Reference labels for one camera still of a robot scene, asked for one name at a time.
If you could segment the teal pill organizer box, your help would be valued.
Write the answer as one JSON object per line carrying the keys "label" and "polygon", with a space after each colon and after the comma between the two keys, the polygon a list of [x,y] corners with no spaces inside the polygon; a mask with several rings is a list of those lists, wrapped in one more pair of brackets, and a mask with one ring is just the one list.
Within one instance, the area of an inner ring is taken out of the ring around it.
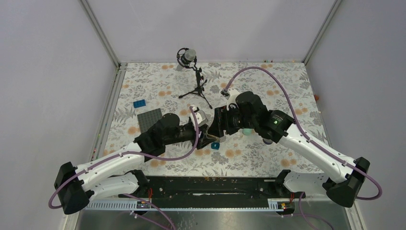
{"label": "teal pill organizer box", "polygon": [[213,150],[219,150],[220,149],[220,144],[226,140],[226,137],[220,137],[216,138],[214,142],[211,143],[211,149]]}

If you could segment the white pill bottle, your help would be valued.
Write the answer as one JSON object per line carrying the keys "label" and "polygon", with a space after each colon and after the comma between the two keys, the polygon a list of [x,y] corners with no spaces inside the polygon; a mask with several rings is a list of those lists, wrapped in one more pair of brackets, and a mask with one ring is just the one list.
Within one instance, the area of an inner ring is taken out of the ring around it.
{"label": "white pill bottle", "polygon": [[271,145],[273,143],[273,141],[271,139],[266,139],[266,138],[263,138],[262,141],[266,145]]}

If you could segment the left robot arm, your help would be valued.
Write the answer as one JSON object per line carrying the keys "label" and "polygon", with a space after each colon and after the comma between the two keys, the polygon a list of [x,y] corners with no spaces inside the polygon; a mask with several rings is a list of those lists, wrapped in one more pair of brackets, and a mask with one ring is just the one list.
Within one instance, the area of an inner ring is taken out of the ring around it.
{"label": "left robot arm", "polygon": [[48,206],[61,208],[70,215],[84,209],[93,200],[132,193],[142,197],[147,194],[149,186],[144,174],[134,171],[117,175],[119,171],[151,159],[168,161],[162,157],[167,145],[189,141],[192,149],[173,160],[184,159],[195,149],[216,142],[224,135],[220,122],[216,117],[209,126],[204,112],[192,111],[189,121],[181,125],[176,114],[165,114],[134,141],[112,154],[77,166],[71,162],[63,164]]}

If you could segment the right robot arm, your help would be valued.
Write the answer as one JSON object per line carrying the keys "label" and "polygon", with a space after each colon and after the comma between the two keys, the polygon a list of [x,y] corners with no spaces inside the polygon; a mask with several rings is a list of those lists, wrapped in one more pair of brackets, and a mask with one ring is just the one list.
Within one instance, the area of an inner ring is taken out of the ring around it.
{"label": "right robot arm", "polygon": [[275,193],[326,195],[342,207],[352,207],[365,181],[370,162],[354,159],[332,149],[299,128],[294,118],[280,110],[269,110],[253,92],[229,93],[227,105],[215,108],[207,134],[217,139],[241,129],[253,129],[264,143],[289,148],[322,170],[322,173],[288,172],[275,183]]}

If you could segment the mint green tube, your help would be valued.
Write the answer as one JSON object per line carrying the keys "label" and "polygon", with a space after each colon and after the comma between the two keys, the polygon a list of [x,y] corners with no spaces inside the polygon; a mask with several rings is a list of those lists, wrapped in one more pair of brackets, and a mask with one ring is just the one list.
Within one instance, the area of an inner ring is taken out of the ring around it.
{"label": "mint green tube", "polygon": [[242,130],[243,135],[245,136],[250,136],[254,133],[255,131],[253,129],[249,129],[249,128],[244,128]]}

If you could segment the grey lego baseplate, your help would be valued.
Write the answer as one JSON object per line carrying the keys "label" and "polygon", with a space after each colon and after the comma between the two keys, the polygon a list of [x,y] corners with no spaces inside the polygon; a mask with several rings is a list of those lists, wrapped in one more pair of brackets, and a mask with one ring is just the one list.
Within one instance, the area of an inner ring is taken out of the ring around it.
{"label": "grey lego baseplate", "polygon": [[162,111],[160,108],[138,114],[137,119],[140,133],[147,132],[161,117]]}

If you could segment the floral table mat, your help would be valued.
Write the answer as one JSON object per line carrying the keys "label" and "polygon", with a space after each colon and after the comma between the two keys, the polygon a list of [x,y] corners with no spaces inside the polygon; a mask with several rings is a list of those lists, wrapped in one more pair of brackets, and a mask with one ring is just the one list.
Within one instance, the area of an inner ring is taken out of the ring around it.
{"label": "floral table mat", "polygon": [[[302,63],[200,63],[207,79],[204,98],[188,95],[196,86],[191,69],[175,63],[128,63],[119,86],[120,93],[104,147],[98,156],[112,154],[140,135],[137,115],[160,108],[162,114],[179,116],[182,124],[190,115],[190,106],[201,108],[212,121],[214,108],[226,104],[221,90],[233,80],[231,87],[239,92],[258,95],[268,109],[295,113],[300,125],[319,140],[326,142],[320,112],[304,64]],[[135,109],[133,102],[145,100],[146,106]],[[319,173],[320,169],[300,154],[280,144],[266,145],[257,133],[250,136],[238,131],[220,144],[195,150],[184,159],[174,161],[192,148],[190,142],[169,145],[162,157],[138,165],[146,175],[175,176],[246,176],[272,177],[281,170]]]}

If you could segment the blue lego brick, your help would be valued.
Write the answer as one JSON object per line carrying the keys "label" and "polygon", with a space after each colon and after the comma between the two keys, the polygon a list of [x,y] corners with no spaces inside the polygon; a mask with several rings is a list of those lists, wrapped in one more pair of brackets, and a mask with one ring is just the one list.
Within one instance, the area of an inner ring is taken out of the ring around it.
{"label": "blue lego brick", "polygon": [[140,107],[144,107],[144,106],[146,106],[146,101],[144,99],[133,102],[133,107],[135,109],[140,108]]}

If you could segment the black base frame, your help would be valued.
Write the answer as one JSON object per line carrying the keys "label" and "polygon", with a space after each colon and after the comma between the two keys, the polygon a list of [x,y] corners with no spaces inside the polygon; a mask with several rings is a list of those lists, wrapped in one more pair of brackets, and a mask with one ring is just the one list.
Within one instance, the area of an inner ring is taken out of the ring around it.
{"label": "black base frame", "polygon": [[145,176],[140,170],[133,172],[141,182],[130,195],[146,198],[159,208],[271,208],[270,201],[289,205],[301,195],[283,184],[289,170],[271,178]]}

